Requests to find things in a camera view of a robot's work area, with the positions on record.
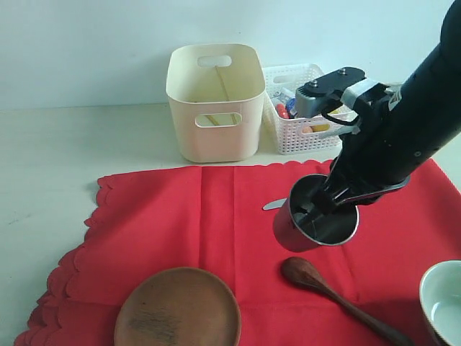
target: metal cup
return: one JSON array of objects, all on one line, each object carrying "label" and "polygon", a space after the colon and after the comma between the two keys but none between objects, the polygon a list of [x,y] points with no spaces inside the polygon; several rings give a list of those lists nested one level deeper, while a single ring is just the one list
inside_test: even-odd
[{"label": "metal cup", "polygon": [[298,207],[309,201],[325,180],[323,174],[310,174],[299,179],[274,217],[275,238],[285,249],[303,252],[321,245],[336,246],[354,236],[359,225],[359,209],[355,205],[341,205],[334,213],[303,226],[297,223]]}]

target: table surface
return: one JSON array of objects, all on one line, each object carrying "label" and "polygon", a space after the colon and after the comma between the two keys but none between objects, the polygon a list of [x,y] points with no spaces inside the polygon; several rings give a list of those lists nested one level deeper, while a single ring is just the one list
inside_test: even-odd
[{"label": "table surface", "polygon": [[[58,260],[83,240],[104,175],[182,167],[168,105],[0,112],[0,345],[26,327]],[[461,187],[461,136],[435,155]],[[283,156],[261,131],[237,164],[324,161],[339,149]]]}]

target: wooden bowl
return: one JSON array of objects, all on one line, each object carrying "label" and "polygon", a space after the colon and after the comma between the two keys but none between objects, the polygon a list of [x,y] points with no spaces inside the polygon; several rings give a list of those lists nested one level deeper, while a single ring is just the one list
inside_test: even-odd
[{"label": "wooden bowl", "polygon": [[236,346],[241,316],[229,287],[191,267],[160,272],[123,304],[115,346]]}]

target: storage bin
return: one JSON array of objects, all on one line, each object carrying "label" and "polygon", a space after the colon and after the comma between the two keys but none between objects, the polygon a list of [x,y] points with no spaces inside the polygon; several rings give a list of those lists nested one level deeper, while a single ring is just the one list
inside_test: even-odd
[{"label": "storage bin", "polygon": [[258,55],[247,45],[190,45],[175,50],[166,93],[182,156],[205,163],[254,155],[264,89]]},{"label": "storage bin", "polygon": [[[277,151],[280,154],[299,154],[306,151],[321,151],[341,145],[338,136],[320,138],[321,136],[337,130],[341,125],[328,121],[321,115],[311,119],[283,119],[275,110],[270,98],[277,96],[282,88],[295,91],[306,82],[316,79],[324,73],[314,64],[299,64],[290,66],[275,66],[263,68],[266,84],[264,97],[263,122],[273,138]],[[341,120],[351,120],[355,113],[348,107],[340,107],[332,116]],[[328,125],[327,131],[304,133],[307,126]]]}]

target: red tablecloth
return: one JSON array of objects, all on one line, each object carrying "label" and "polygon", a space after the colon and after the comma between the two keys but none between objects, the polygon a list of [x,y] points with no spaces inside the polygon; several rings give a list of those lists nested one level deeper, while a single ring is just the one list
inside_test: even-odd
[{"label": "red tablecloth", "polygon": [[[286,197],[328,162],[185,167],[103,177],[84,243],[48,278],[29,330],[15,345],[112,345],[115,319],[132,290],[160,270],[201,267],[222,278],[242,314],[240,346],[387,345],[335,303],[293,288],[279,265],[293,255],[272,233]],[[301,254],[340,294],[431,345],[419,281],[434,263],[461,258],[461,197],[428,161],[409,185],[360,208],[356,236]]]}]

